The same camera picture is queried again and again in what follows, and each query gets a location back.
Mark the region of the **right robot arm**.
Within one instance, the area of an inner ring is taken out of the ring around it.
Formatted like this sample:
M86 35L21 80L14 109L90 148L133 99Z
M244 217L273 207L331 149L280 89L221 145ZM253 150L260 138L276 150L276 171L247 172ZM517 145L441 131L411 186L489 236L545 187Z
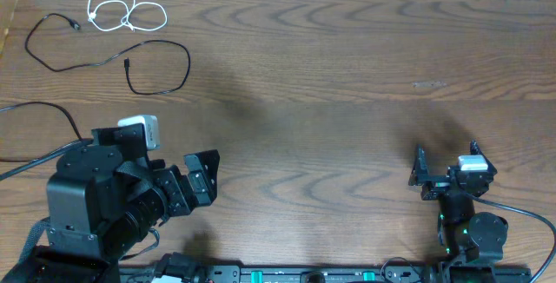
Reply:
M408 184L421 188L422 200L439 202L439 241L449 256L461 257L465 264L493 264L503 259L507 221L496 214L476 212L474 207L496 174L476 141L470 142L470 153L459 156L445 174L430 174L425 150L421 146L415 150Z

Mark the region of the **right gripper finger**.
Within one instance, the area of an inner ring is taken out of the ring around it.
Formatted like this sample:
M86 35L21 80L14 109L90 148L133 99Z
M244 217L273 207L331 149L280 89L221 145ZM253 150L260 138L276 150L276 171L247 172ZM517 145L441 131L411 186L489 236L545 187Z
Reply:
M473 166L489 166L490 161L484 156L476 140L470 142L471 164Z
M414 165L411 172L412 184L424 184L429 178L425 150L418 145L415 150Z

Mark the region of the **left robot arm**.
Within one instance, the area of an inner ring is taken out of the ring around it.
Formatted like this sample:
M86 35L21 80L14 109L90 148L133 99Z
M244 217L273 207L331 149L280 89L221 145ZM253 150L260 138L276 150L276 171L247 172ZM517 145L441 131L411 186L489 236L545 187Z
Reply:
M188 169L148 157L147 126L97 128L57 161L46 194L47 218L31 228L6 282L149 282L156 272L124 270L131 248L155 225L189 215L217 197L220 155L185 155Z

